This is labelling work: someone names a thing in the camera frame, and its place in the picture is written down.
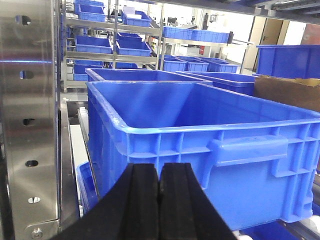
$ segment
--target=crate handle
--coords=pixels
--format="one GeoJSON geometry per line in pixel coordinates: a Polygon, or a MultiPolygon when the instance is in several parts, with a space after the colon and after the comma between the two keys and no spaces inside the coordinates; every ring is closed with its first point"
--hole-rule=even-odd
{"type": "Polygon", "coordinates": [[[211,169],[239,164],[250,164],[286,158],[288,139],[281,135],[238,137],[223,140],[213,139],[208,144],[211,150],[204,168],[201,185],[208,186],[211,169]]]}

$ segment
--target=shelving rack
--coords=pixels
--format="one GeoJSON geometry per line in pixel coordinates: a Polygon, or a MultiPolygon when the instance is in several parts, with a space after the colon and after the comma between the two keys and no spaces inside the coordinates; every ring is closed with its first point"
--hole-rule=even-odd
{"type": "MultiPolygon", "coordinates": [[[[234,40],[231,44],[228,44],[228,43],[218,43],[218,42],[208,42],[208,41],[194,41],[194,40],[185,40],[185,39],[175,39],[175,38],[162,37],[161,38],[161,42],[162,42],[161,64],[160,64],[160,69],[161,70],[163,70],[163,66],[164,66],[165,50],[166,50],[166,48],[164,46],[166,46],[166,43],[208,46],[208,47],[210,47],[209,54],[211,53],[212,47],[218,47],[218,48],[220,48],[220,52],[219,52],[219,56],[218,56],[219,58],[221,58],[222,48],[223,47],[243,48],[245,50],[243,59],[245,58],[245,55],[246,55],[246,52],[247,52],[248,48],[254,46],[253,42],[239,41],[239,40],[234,40]]],[[[242,61],[242,63],[241,63],[240,72],[242,72],[242,70],[243,70],[243,63],[244,63],[244,61],[242,61]]]]}
{"type": "MultiPolygon", "coordinates": [[[[154,1],[320,25],[317,16],[319,0],[287,3],[277,0],[241,3],[236,0],[154,1]]],[[[3,129],[1,144],[4,149],[1,163],[6,164],[1,164],[0,169],[8,177],[0,178],[0,240],[12,239],[6,237],[12,234],[3,211],[5,209],[12,210],[16,240],[47,240],[79,218],[67,112],[72,104],[67,107],[67,103],[60,101],[59,96],[60,44],[57,36],[61,30],[61,13],[66,16],[66,0],[1,1],[0,117],[3,129]],[[33,74],[21,79],[21,71],[33,74]],[[8,198],[7,185],[10,202],[7,201],[6,205],[3,199],[8,198]]],[[[81,22],[78,20],[78,23],[74,23],[75,19],[66,21],[70,26],[81,22]]],[[[130,29],[122,30],[131,31],[134,28],[123,26],[126,27],[130,29]]],[[[118,26],[104,25],[102,29],[118,29],[118,26]]],[[[314,191],[314,196],[315,200],[319,199],[319,191],[314,191]]],[[[289,231],[296,232],[299,239],[319,239],[303,235],[306,229],[297,227],[298,222],[281,224],[289,231]]]]}
{"type": "MultiPolygon", "coordinates": [[[[115,16],[118,14],[119,9],[119,0],[115,2],[115,16]]],[[[164,17],[164,5],[161,4],[161,19],[164,17]]],[[[194,40],[184,40],[184,39],[174,39],[174,38],[166,38],[162,37],[163,33],[163,21],[160,21],[161,24],[159,28],[153,27],[142,27],[142,26],[134,26],[134,25],[125,25],[119,24],[115,22],[96,22],[96,21],[88,21],[81,20],[77,18],[66,17],[66,13],[64,11],[63,14],[63,29],[64,32],[66,27],[73,28],[84,28],[91,30],[110,30],[113,31],[113,36],[116,36],[118,32],[121,33],[138,33],[138,34],[146,34],[148,36],[155,37],[157,39],[161,39],[159,44],[157,45],[157,53],[161,52],[162,58],[159,61],[160,55],[157,54],[157,57],[145,57],[145,56],[131,56],[131,55],[119,55],[117,54],[116,49],[116,39],[113,40],[113,54],[103,54],[103,53],[91,53],[91,52],[78,52],[78,51],[70,51],[67,50],[67,44],[64,45],[63,50],[63,59],[62,67],[61,67],[61,78],[63,79],[63,91],[66,93],[69,88],[86,88],[85,81],[74,81],[68,79],[67,74],[67,60],[98,60],[98,61],[106,61],[112,62],[113,68],[116,67],[116,62],[125,62],[125,63],[137,63],[137,64],[152,64],[155,65],[155,69],[163,69],[164,65],[164,55],[165,55],[165,46],[166,43],[176,43],[176,44],[189,44],[189,45],[198,45],[198,46],[209,46],[211,52],[211,47],[236,47],[236,48],[244,48],[248,49],[251,43],[245,45],[238,44],[227,44],[227,43],[216,43],[216,42],[207,42],[207,41],[194,41],[194,40]]]]}
{"type": "MultiPolygon", "coordinates": [[[[164,17],[164,6],[162,3],[159,3],[161,7],[161,19],[164,17]]],[[[159,28],[153,27],[143,27],[143,26],[134,26],[134,25],[125,25],[119,24],[118,21],[111,22],[110,16],[111,4],[109,1],[108,4],[108,22],[96,22],[88,20],[80,20],[75,18],[66,17],[66,11],[63,11],[62,22],[63,24],[63,33],[65,34],[66,27],[77,27],[85,28],[91,30],[110,30],[113,31],[113,54],[103,54],[103,53],[90,53],[90,52],[77,52],[77,51],[68,51],[67,44],[64,45],[63,49],[63,59],[61,77],[63,79],[63,90],[66,93],[68,88],[85,88],[86,83],[83,81],[73,81],[68,80],[67,78],[67,59],[71,60],[98,60],[112,62],[113,68],[116,67],[116,62],[124,63],[137,63],[137,64],[154,64],[158,68],[159,55],[157,57],[147,57],[147,56],[131,56],[131,55],[119,55],[117,54],[117,45],[116,45],[116,36],[117,33],[138,33],[146,34],[149,36],[157,36],[161,39],[163,32],[163,21],[160,21],[159,28]]],[[[115,11],[114,16],[118,15],[119,11],[119,0],[115,1],[115,11]]],[[[159,53],[161,45],[158,44],[157,52],[159,53]]]]}

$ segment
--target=white wall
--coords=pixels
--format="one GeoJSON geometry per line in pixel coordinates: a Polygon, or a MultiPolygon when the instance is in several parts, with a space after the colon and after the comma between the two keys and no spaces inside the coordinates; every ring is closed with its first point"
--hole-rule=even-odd
{"type": "Polygon", "coordinates": [[[303,22],[290,21],[283,45],[300,45],[306,25],[303,22]]]}

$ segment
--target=metal frame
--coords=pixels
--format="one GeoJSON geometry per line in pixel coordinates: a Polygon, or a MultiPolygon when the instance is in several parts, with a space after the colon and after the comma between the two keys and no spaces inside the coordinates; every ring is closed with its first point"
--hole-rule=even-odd
{"type": "MultiPolygon", "coordinates": [[[[159,3],[177,4],[177,5],[189,6],[189,7],[195,7],[195,8],[220,10],[225,12],[249,14],[249,15],[261,16],[266,18],[292,20],[297,22],[320,25],[320,18],[317,18],[317,17],[313,17],[307,14],[296,14],[292,12],[270,10],[267,8],[262,9],[262,8],[257,8],[256,6],[248,6],[246,5],[247,1],[239,1],[239,2],[242,2],[243,5],[239,3],[221,2],[217,0],[154,0],[154,1],[159,3]]],[[[264,2],[264,4],[260,4],[261,6],[268,4],[266,0],[261,2],[262,3],[264,2]]]]}
{"type": "Polygon", "coordinates": [[[53,0],[2,0],[1,115],[16,240],[59,227],[53,0]]]}

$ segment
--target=blue storage bin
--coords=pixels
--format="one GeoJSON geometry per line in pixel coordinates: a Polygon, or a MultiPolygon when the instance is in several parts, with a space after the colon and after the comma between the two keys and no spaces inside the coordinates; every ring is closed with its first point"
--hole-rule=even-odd
{"type": "Polygon", "coordinates": [[[180,60],[176,57],[164,57],[163,70],[168,72],[184,71],[186,69],[187,62],[180,60]]]}
{"type": "Polygon", "coordinates": [[[86,214],[98,202],[89,162],[85,162],[76,168],[76,180],[80,190],[80,200],[83,207],[83,213],[86,214]]]}
{"type": "MultiPolygon", "coordinates": [[[[109,63],[109,68],[112,69],[113,63],[109,63]]],[[[116,69],[137,69],[138,65],[136,63],[130,63],[130,62],[116,62],[115,63],[116,69]]]]}
{"type": "Polygon", "coordinates": [[[258,45],[257,74],[280,78],[320,78],[320,45],[258,45]]]}
{"type": "Polygon", "coordinates": [[[162,36],[170,39],[192,39],[192,30],[177,28],[173,26],[164,26],[162,31],[162,36]]]}
{"type": "Polygon", "coordinates": [[[228,72],[188,72],[181,71],[178,74],[185,74],[196,78],[212,81],[212,86],[230,90],[239,94],[254,95],[255,77],[228,72]]]}
{"type": "Polygon", "coordinates": [[[199,83],[88,82],[102,195],[128,163],[191,163],[232,230],[312,215],[320,113],[199,83]]]}
{"type": "Polygon", "coordinates": [[[211,43],[227,43],[229,33],[215,32],[208,30],[192,30],[191,40],[211,42],[211,43]]]}
{"type": "Polygon", "coordinates": [[[254,240],[301,240],[302,239],[301,237],[296,237],[278,221],[243,229],[241,233],[245,235],[249,235],[254,240]]]}
{"type": "Polygon", "coordinates": [[[78,5],[78,18],[81,20],[105,22],[104,7],[92,5],[78,5]]]}
{"type": "Polygon", "coordinates": [[[145,69],[86,69],[89,82],[189,82],[212,86],[212,81],[168,71],[145,69]]]}
{"type": "Polygon", "coordinates": [[[142,37],[140,37],[136,33],[118,32],[118,34],[116,35],[116,39],[118,39],[118,40],[126,40],[126,41],[142,42],[142,37]]]}
{"type": "Polygon", "coordinates": [[[140,26],[140,27],[149,27],[151,23],[151,17],[149,17],[147,14],[145,14],[143,11],[135,11],[135,14],[141,15],[141,19],[131,18],[128,17],[127,14],[123,13],[123,23],[126,25],[134,25],[134,26],[140,26]]]}
{"type": "Polygon", "coordinates": [[[236,73],[238,65],[228,63],[220,58],[200,57],[200,59],[209,64],[208,72],[236,73]]]}
{"type": "Polygon", "coordinates": [[[85,70],[88,68],[102,69],[102,66],[92,66],[92,65],[74,65],[73,66],[73,80],[75,81],[88,81],[89,77],[85,70]]]}
{"type": "Polygon", "coordinates": [[[151,48],[144,41],[139,42],[139,41],[117,40],[116,46],[117,46],[117,53],[120,55],[149,57],[151,54],[151,48]]]}
{"type": "Polygon", "coordinates": [[[79,5],[93,5],[93,6],[104,6],[102,1],[93,1],[93,0],[74,0],[73,9],[75,14],[79,14],[79,5]]]}
{"type": "Polygon", "coordinates": [[[93,36],[76,36],[75,50],[99,54],[112,54],[113,51],[109,39],[93,36]]]}
{"type": "Polygon", "coordinates": [[[93,61],[93,60],[74,60],[76,65],[94,65],[94,66],[103,66],[103,61],[93,61]]]}
{"type": "Polygon", "coordinates": [[[201,61],[196,57],[178,56],[178,59],[186,61],[185,70],[189,72],[206,72],[209,63],[201,61]]]}

